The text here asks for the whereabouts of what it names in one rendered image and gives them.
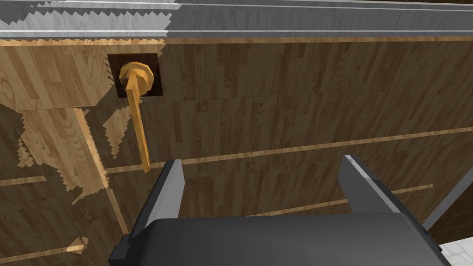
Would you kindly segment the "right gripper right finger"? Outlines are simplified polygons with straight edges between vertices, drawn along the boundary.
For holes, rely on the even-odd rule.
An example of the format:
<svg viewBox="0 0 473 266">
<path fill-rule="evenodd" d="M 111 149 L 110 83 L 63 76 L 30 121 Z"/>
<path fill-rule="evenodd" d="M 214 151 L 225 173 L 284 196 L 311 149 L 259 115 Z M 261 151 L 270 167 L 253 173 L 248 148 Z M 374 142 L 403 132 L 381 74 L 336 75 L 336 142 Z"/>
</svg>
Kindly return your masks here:
<svg viewBox="0 0 473 266">
<path fill-rule="evenodd" d="M 353 213 L 411 213 L 356 156 L 342 156 L 338 183 Z"/>
</svg>

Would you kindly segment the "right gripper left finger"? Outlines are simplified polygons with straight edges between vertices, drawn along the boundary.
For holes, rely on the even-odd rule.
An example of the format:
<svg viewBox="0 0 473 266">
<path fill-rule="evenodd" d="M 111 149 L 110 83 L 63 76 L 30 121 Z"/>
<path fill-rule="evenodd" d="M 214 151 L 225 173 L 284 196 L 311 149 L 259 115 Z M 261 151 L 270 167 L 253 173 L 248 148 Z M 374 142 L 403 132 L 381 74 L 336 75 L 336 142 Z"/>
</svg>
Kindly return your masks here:
<svg viewBox="0 0 473 266">
<path fill-rule="evenodd" d="M 176 219 L 179 215 L 184 186 L 182 161 L 179 159 L 167 161 L 146 199 L 129 238 L 135 238 L 155 220 Z"/>
</svg>

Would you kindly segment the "brown wooden door leaf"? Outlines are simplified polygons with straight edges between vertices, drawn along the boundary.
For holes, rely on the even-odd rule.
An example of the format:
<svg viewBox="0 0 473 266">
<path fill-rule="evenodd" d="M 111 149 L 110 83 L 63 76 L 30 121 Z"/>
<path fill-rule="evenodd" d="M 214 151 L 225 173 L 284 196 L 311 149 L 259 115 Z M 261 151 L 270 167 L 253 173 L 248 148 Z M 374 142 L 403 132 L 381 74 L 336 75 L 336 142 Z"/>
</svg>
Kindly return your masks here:
<svg viewBox="0 0 473 266">
<path fill-rule="evenodd" d="M 107 58 L 141 53 L 147 173 Z M 108 266 L 170 159 L 180 218 L 348 213 L 343 154 L 473 237 L 473 36 L 0 40 L 0 266 Z"/>
</svg>

